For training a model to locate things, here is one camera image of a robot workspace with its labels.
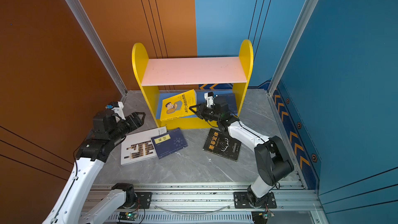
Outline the yellow cartoon cover book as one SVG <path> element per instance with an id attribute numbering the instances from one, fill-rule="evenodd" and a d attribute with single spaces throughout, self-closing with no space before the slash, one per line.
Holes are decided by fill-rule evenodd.
<path id="1" fill-rule="evenodd" d="M 189 90 L 180 94 L 167 97 L 161 102 L 160 120 L 168 121 L 194 115 L 190 107 L 197 104 L 195 90 Z"/>

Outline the navy book yellow label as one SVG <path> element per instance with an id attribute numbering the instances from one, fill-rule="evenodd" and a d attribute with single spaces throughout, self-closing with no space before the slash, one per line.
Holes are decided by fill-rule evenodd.
<path id="1" fill-rule="evenodd" d="M 214 98 L 215 109 L 221 113 L 229 113 L 233 114 L 238 113 L 237 103 L 234 93 L 227 94 L 218 94 Z"/>
<path id="2" fill-rule="evenodd" d="M 157 157 L 162 159 L 188 146 L 180 128 L 151 138 Z"/>

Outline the dark book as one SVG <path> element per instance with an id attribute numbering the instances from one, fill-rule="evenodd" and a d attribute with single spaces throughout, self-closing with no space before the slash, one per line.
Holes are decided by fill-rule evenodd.
<path id="1" fill-rule="evenodd" d="M 203 150 L 237 162 L 241 142 L 219 130 L 210 129 Z"/>

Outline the navy book bottom yellow label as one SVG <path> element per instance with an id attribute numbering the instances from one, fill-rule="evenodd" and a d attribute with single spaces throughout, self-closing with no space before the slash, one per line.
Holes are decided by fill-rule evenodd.
<path id="1" fill-rule="evenodd" d="M 151 138 L 157 157 L 162 159 L 188 146 L 180 128 Z"/>

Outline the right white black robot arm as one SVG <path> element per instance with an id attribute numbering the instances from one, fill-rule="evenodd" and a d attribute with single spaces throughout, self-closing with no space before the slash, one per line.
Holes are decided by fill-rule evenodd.
<path id="1" fill-rule="evenodd" d="M 189 107 L 198 118 L 215 121 L 219 131 L 240 141 L 255 155 L 258 178 L 247 189 L 247 198 L 253 208 L 266 204 L 271 190 L 281 179 L 294 171 L 294 164 L 281 138 L 268 137 L 247 127 L 233 112 L 223 96 L 205 94 L 205 103 Z"/>

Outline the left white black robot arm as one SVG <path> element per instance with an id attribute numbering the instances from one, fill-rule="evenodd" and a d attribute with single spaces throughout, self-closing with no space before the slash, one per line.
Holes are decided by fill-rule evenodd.
<path id="1" fill-rule="evenodd" d="M 135 206 L 138 199 L 134 186 L 118 183 L 100 203 L 81 215 L 92 185 L 111 152 L 127 134 L 144 124 L 145 116 L 144 112 L 133 112 L 121 117 L 114 110 L 106 109 L 93 117 L 93 128 L 77 149 L 71 175 L 44 223 L 102 224 L 119 207 Z"/>

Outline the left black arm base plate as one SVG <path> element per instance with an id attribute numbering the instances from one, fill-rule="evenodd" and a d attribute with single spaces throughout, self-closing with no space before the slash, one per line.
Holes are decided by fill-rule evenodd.
<path id="1" fill-rule="evenodd" d="M 138 208 L 149 209 L 152 200 L 152 192 L 134 192 L 126 195 L 126 201 L 120 209 L 135 210 Z"/>

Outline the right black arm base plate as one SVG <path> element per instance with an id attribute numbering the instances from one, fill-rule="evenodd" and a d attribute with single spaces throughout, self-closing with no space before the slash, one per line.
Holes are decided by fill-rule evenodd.
<path id="1" fill-rule="evenodd" d="M 257 198 L 252 192 L 234 192 L 233 201 L 235 208 L 277 208 L 275 196 L 272 192 L 267 193 L 261 198 Z"/>

